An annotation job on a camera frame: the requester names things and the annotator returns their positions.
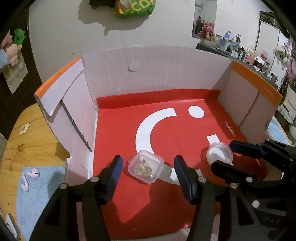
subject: small plastic box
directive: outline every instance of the small plastic box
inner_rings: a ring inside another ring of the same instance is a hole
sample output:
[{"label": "small plastic box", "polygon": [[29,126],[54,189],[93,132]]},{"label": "small plastic box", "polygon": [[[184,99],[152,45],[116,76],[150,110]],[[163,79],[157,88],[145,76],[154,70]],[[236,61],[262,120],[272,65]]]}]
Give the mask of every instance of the small plastic box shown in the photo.
[{"label": "small plastic box", "polygon": [[128,163],[128,172],[132,176],[151,184],[159,178],[164,160],[160,156],[141,150]]}]

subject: bead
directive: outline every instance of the bead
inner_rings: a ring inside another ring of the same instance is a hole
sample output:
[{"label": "bead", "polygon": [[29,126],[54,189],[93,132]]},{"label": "bead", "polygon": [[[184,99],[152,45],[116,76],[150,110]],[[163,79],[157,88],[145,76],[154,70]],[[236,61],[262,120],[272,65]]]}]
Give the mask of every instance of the bead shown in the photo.
[{"label": "bead", "polygon": [[153,174],[144,174],[144,178],[152,179],[154,178]]},{"label": "bead", "polygon": [[143,174],[143,172],[140,169],[134,169],[133,171],[136,175],[141,176]]},{"label": "bead", "polygon": [[150,174],[152,172],[150,167],[142,167],[141,169],[144,174]]}]

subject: green plush toy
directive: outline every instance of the green plush toy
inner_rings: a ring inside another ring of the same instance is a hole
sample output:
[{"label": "green plush toy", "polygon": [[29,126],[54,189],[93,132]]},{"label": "green plush toy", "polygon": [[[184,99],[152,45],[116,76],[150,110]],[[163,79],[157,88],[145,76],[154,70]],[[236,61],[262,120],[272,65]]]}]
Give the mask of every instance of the green plush toy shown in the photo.
[{"label": "green plush toy", "polygon": [[15,30],[15,44],[22,45],[25,38],[25,31],[21,30],[20,28]]}]

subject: green bag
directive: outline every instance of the green bag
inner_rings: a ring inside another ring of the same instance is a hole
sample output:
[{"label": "green bag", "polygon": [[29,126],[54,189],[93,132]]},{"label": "green bag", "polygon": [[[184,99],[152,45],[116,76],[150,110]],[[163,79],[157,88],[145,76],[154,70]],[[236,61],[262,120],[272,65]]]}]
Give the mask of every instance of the green bag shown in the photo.
[{"label": "green bag", "polygon": [[155,0],[116,0],[115,15],[119,18],[151,15]]}]

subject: red paper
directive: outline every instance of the red paper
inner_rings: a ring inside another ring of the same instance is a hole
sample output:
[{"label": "red paper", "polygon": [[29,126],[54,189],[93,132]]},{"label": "red paper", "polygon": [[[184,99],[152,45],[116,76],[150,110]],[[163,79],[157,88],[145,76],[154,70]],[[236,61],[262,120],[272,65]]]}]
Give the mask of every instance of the red paper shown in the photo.
[{"label": "red paper", "polygon": [[[189,167],[200,169],[213,184],[225,185],[224,180],[212,174],[206,160],[210,145],[206,137],[215,134],[227,145],[234,139],[246,139],[217,101],[218,94],[217,91],[180,89],[98,98],[94,175],[107,167],[115,155],[123,158],[123,173],[114,197],[102,206],[111,239],[153,237],[191,225],[195,206],[184,199],[179,185],[160,179],[145,184],[127,171],[127,161],[136,153],[138,127],[156,111],[173,108],[176,116],[159,121],[152,129],[150,142],[154,153],[171,167],[175,156],[182,155]],[[192,117],[188,112],[190,106],[202,108],[204,116]],[[233,164],[254,172],[261,179],[266,176],[255,159],[234,153]]]}]

